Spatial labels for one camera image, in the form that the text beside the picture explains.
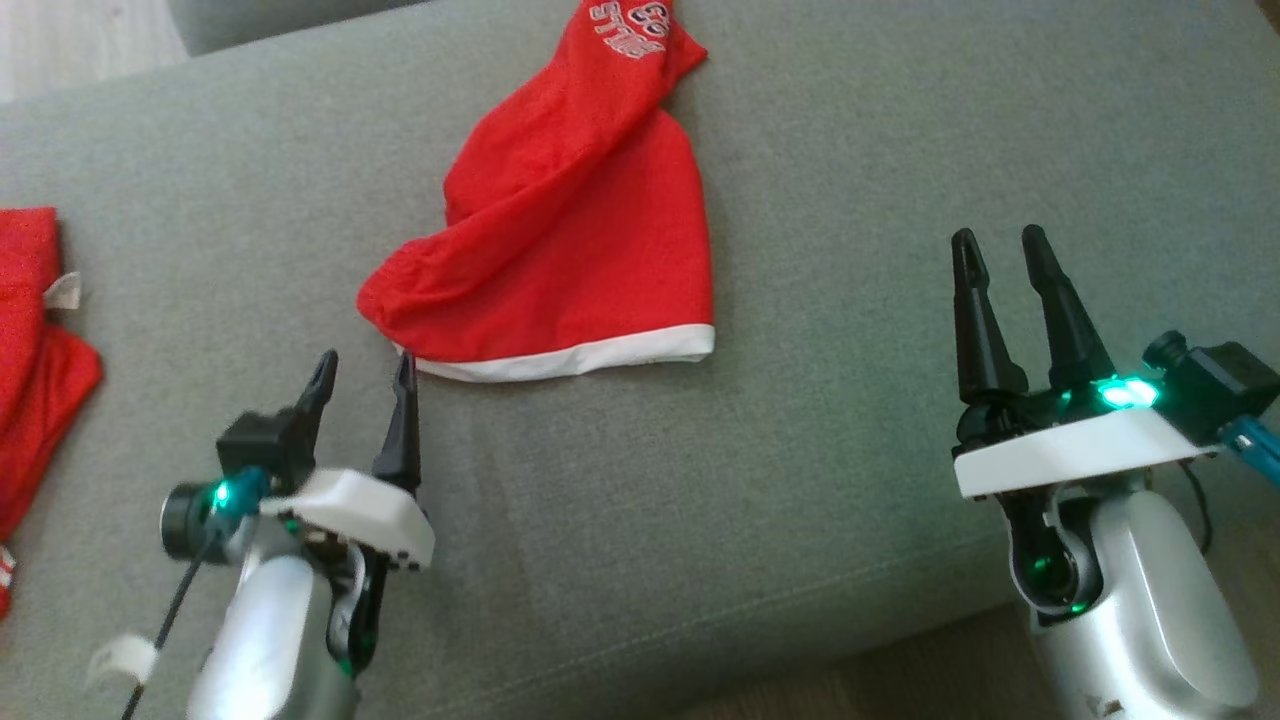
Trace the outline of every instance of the black cable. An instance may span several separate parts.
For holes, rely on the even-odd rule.
[[[192,559],[191,565],[187,566],[187,573],[182,577],[182,582],[178,583],[178,589],[173,593],[173,600],[169,601],[169,612],[164,616],[164,623],[160,624],[160,632],[156,634],[156,652],[164,647],[164,642],[169,639],[169,630],[173,629],[174,620],[178,619],[178,609],[182,607],[183,598],[187,597],[187,591],[191,589],[191,582],[196,579],[196,570],[200,570],[200,564],[205,561],[209,551],[214,548],[214,544],[221,537],[221,533],[216,530],[210,530],[209,537],[205,539],[205,544],[201,546],[200,552]],[[146,688],[145,684],[138,684],[133,688],[133,694],[129,696],[129,705],[124,707],[124,715],[120,715],[120,720],[129,720],[133,717],[133,711],[138,708],[138,702],[142,700],[142,691]]]
[[[1183,469],[1183,474],[1192,483],[1192,492],[1196,493],[1196,502],[1201,506],[1201,521],[1204,524],[1204,537],[1201,538],[1201,555],[1208,555],[1210,546],[1213,544],[1213,523],[1208,519],[1208,498],[1204,497],[1204,487],[1201,486],[1199,478],[1192,471],[1192,464],[1179,462],[1178,466]]]

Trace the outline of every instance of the white label tag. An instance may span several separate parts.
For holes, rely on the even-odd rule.
[[[45,291],[45,307],[49,310],[76,310],[79,307],[79,273],[67,273],[54,281]]]
[[[9,553],[9,548],[0,544],[0,587],[6,588],[13,584],[13,570],[17,566],[18,561]]]

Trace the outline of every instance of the blue cable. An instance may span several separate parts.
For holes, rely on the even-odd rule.
[[[1240,415],[1224,425],[1217,438],[1228,450],[1280,488],[1280,438],[1257,418]]]

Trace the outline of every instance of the couch cushion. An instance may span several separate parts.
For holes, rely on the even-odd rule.
[[[156,537],[165,493],[215,474],[225,424],[291,401],[330,346],[320,461],[372,459],[394,354],[356,290],[442,227],[468,129],[573,5],[439,0],[0,108],[0,205],[59,208],[90,283],[69,323],[106,364],[13,543],[10,716],[118,711],[124,688],[78,692],[83,664],[164,614],[182,575]],[[1033,375],[1029,222],[1124,372],[1170,327],[1280,361],[1280,40],[1248,4],[678,14],[712,54],[672,110],[704,176],[717,352],[424,380],[436,562],[388,588],[366,717],[641,716],[1007,598],[998,512],[950,470],[961,225]],[[1228,460],[1204,477],[1222,525],[1277,509]],[[197,579],[142,716],[180,715],[234,577]]]

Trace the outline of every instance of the wooden floor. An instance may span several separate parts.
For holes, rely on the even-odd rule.
[[[1280,0],[1260,0],[1280,18]],[[165,0],[0,0],[0,102],[183,61]],[[1251,552],[1213,556],[1249,638],[1263,692],[1280,698],[1280,524]],[[827,671],[741,688],[678,720],[1023,720],[1056,717],[1014,607]],[[1280,717],[1272,705],[1260,717]]]

